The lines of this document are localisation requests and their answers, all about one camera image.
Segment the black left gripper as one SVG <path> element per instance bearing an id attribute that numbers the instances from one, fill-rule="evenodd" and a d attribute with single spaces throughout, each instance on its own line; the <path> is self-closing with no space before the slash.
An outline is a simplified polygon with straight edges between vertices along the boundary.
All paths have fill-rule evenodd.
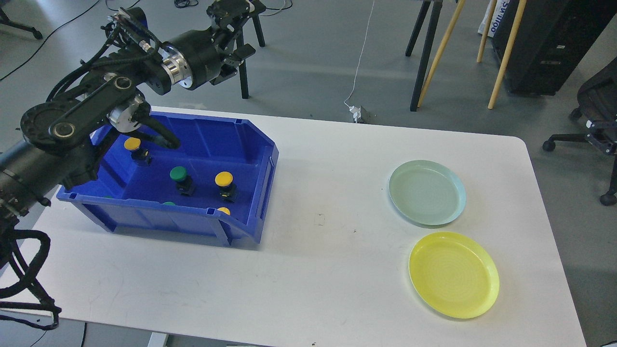
<path id="1" fill-rule="evenodd" d="M 194 90 L 236 76 L 239 66 L 256 53 L 249 44 L 236 46 L 239 32 L 264 11 L 259 0 L 214 0 L 208 7 L 208 29 L 192 29 L 174 38 L 174 83 Z"/>

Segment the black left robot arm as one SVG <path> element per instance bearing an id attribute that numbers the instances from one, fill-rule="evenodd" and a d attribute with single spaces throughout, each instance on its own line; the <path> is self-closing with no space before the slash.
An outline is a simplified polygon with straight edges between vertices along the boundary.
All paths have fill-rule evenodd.
<path id="1" fill-rule="evenodd" d="M 148 29 L 140 7 L 119 7 L 104 27 L 106 41 L 79 68 L 67 74 L 46 101 L 20 121 L 22 141 L 1 154 L 1 266 L 17 281 L 1 290 L 1 308 L 42 310 L 52 322 L 42 325 L 2 315 L 40 330 L 59 326 L 60 307 L 37 280 L 51 247 L 39 230 L 18 230 L 31 207 L 50 206 L 46 195 L 57 185 L 68 189 L 97 180 L 102 158 L 121 133 L 176 149 L 180 140 L 150 116 L 138 86 L 160 95 L 179 84 L 194 90 L 234 77 L 255 54 L 240 42 L 242 28 L 264 13 L 259 0 L 215 0 L 207 7 L 207 29 L 192 29 L 163 42 Z"/>

